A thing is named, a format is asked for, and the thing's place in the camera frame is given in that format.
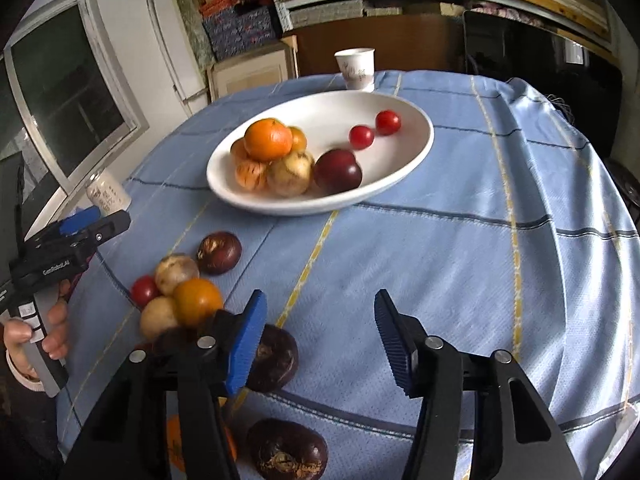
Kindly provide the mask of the person's left hand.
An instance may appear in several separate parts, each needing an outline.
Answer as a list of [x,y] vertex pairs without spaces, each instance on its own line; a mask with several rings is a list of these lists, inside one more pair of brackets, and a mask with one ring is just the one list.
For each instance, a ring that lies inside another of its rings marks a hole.
[[[58,301],[48,312],[48,320],[52,325],[52,330],[42,341],[43,350],[50,359],[55,361],[65,359],[68,353],[68,310],[66,299],[69,292],[69,280],[64,280],[58,284]],[[38,373],[25,353],[26,344],[31,339],[32,328],[27,323],[17,318],[10,318],[3,325],[3,343],[15,374],[23,377],[26,382],[39,382]]]

